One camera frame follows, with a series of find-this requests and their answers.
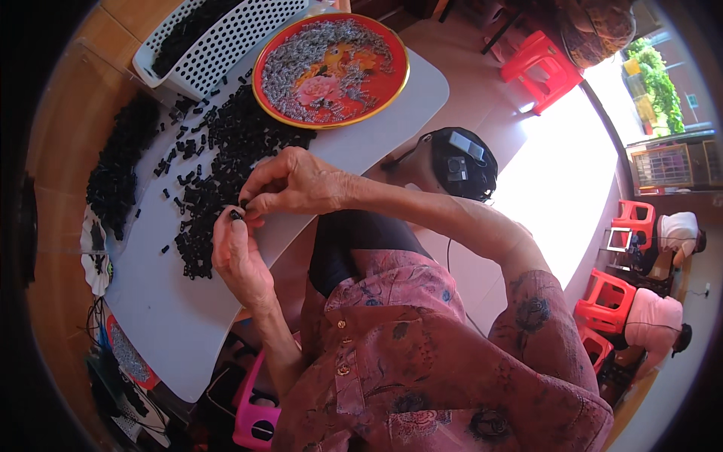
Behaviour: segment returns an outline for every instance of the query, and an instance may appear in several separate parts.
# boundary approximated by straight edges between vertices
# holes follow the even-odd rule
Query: woman's hand
[[[259,247],[252,236],[254,227],[263,225],[260,218],[231,220],[229,213],[238,207],[228,206],[213,225],[213,254],[211,262],[236,299],[252,315],[269,312],[278,303],[273,289],[273,277],[261,259]]]
[[[256,165],[239,200],[249,201],[248,218],[270,212],[329,213],[350,197],[352,180],[308,150],[289,147]]]

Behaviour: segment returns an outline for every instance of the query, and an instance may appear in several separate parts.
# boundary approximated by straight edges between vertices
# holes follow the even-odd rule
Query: gray table
[[[236,91],[237,78],[252,67],[264,44],[236,64],[227,75],[228,84],[217,87],[221,93],[211,98],[206,109],[221,105]],[[422,57],[409,49],[408,53],[411,72],[399,97],[372,118],[320,132],[312,141],[311,152],[340,169],[362,174],[413,137],[442,108],[449,96],[447,80]],[[184,125],[191,129],[200,122],[200,117],[190,114]],[[184,140],[190,137],[195,136],[187,133]],[[167,143],[157,140],[137,166],[138,174],[149,174],[155,168],[160,156],[170,150]],[[194,281],[183,276],[184,263],[174,244],[181,216],[173,198],[182,198],[176,175],[185,176],[199,163],[209,171],[213,156],[206,152],[187,161],[177,158],[168,175],[151,177],[140,201],[142,214],[134,221],[125,248],[110,247],[115,275],[106,303],[156,375],[189,402],[196,401],[210,382],[218,352],[240,309],[217,274],[210,280]],[[171,193],[169,200],[162,194],[164,188]],[[257,240],[269,267],[312,219],[266,216]],[[171,249],[161,254],[167,244]]]

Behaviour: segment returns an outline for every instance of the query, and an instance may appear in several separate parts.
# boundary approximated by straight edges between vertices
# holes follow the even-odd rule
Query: white plastic basket
[[[309,0],[244,0],[219,19],[159,78],[150,68],[175,24],[206,0],[185,0],[133,56],[133,67],[151,88],[164,86],[200,101],[249,49],[308,6]]]

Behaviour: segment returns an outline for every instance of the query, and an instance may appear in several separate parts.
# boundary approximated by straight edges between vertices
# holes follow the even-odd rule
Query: building
[[[685,60],[680,50],[680,43],[672,39],[671,33],[665,28],[656,30],[646,36],[651,44],[660,52],[670,81],[675,85],[680,97],[680,110],[683,113],[685,131],[708,129],[713,127],[713,106],[704,94],[703,87],[691,77],[694,68]]]

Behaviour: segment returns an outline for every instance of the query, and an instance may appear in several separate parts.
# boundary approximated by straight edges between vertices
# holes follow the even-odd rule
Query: pink plastic stool
[[[533,66],[540,66],[549,75],[549,79],[544,82],[546,93],[540,89],[538,82],[530,80],[525,73]],[[537,99],[537,105],[532,111],[539,116],[583,81],[580,71],[542,31],[536,31],[522,42],[512,59],[502,66],[500,75],[505,83],[517,78],[525,85]]]
[[[647,250],[653,243],[653,236],[656,233],[653,231],[653,225],[655,224],[655,207],[647,202],[637,201],[619,201],[621,207],[621,214],[617,218],[612,219],[613,228],[629,228],[636,233],[642,231],[645,233],[645,243],[640,246],[641,250]],[[643,220],[638,220],[638,208],[646,209],[646,215]],[[627,233],[623,233],[623,243],[628,240]]]
[[[592,269],[585,296],[575,305],[575,316],[586,326],[606,333],[622,333],[636,288],[620,278]]]
[[[233,405],[238,406],[234,442],[255,451],[271,449],[271,439],[278,416],[281,414],[280,408],[258,406],[249,402],[263,360],[264,351],[262,350],[256,357],[251,370],[246,374],[244,381],[241,382],[232,402]]]

